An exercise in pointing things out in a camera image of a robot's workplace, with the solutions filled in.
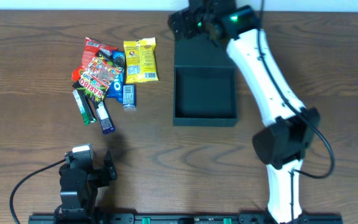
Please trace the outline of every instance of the red candy bag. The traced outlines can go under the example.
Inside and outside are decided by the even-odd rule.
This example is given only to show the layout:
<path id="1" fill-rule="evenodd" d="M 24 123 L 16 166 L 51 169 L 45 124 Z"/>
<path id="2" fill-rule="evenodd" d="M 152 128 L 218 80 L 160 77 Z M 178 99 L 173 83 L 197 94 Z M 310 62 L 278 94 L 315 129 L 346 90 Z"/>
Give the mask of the red candy bag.
<path id="1" fill-rule="evenodd" d="M 84 53 L 82 54 L 82 63 L 81 66 L 78 67 L 71 75 L 71 79 L 76 82 L 78 79 L 80 79 L 82 73 L 82 69 L 85 69 L 90 62 L 92 61 L 92 58 L 96 55 L 96 53 L 101 50 L 108 56 L 112 54 L 112 50 L 117 50 L 117 47 L 112 47 L 110 45 L 99 43 L 95 40 L 92 40 L 90 38 L 85 37 L 85 49 Z"/>

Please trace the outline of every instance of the dark green box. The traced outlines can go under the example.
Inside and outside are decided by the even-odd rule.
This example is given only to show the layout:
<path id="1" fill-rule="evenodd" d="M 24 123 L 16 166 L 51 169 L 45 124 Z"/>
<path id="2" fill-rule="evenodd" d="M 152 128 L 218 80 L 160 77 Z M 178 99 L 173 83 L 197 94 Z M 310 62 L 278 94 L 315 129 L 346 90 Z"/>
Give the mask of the dark green box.
<path id="1" fill-rule="evenodd" d="M 236 125 L 236 66 L 206 38 L 175 41 L 174 126 Z"/>

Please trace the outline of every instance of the white background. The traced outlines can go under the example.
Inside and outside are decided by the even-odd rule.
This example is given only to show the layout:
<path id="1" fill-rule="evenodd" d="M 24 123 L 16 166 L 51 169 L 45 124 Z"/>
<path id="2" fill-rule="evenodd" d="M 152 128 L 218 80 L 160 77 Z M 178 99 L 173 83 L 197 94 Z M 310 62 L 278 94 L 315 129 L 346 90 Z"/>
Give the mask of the white background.
<path id="1" fill-rule="evenodd" d="M 260 0 L 236 0 L 258 10 Z M 358 12 L 358 0 L 265 0 L 268 11 Z M 0 0 L 0 9 L 167 10 L 188 6 L 188 0 Z"/>

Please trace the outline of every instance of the wooden table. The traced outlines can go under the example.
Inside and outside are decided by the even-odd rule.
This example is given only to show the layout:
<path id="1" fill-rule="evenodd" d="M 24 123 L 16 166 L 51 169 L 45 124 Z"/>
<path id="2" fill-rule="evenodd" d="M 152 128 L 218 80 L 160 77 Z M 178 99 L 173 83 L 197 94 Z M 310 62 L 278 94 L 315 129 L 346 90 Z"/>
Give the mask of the wooden table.
<path id="1" fill-rule="evenodd" d="M 0 223 L 12 223 L 9 195 L 21 178 L 87 142 L 97 164 L 107 150 L 114 155 L 119 179 L 98 196 L 98 205 L 110 211 L 237 213 L 267 206 L 266 168 L 251 143 L 263 126 L 242 75 L 235 128 L 172 126 L 168 13 L 0 11 Z M 321 131 L 336 155 L 330 178 L 301 178 L 301 206 L 358 223 L 358 14 L 268 12 L 265 30 L 293 91 L 319 109 Z M 106 100 L 114 134 L 103 136 L 99 124 L 85 127 L 70 80 L 84 38 L 122 50 L 123 40 L 153 36 L 160 81 L 137 85 L 134 113 Z M 321 174 L 328 165 L 326 149 L 315 139 L 303 170 Z M 60 205 L 57 171 L 36 175 L 18 190 L 14 204 L 22 223 Z"/>

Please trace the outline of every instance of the yellow candy bag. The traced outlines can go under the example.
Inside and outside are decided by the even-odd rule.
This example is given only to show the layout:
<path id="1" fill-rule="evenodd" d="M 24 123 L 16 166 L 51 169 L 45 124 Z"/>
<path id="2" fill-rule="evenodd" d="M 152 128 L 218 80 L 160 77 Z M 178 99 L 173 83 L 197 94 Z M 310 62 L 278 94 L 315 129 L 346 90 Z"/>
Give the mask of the yellow candy bag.
<path id="1" fill-rule="evenodd" d="M 158 81 L 154 59 L 155 37 L 124 41 L 126 83 Z"/>

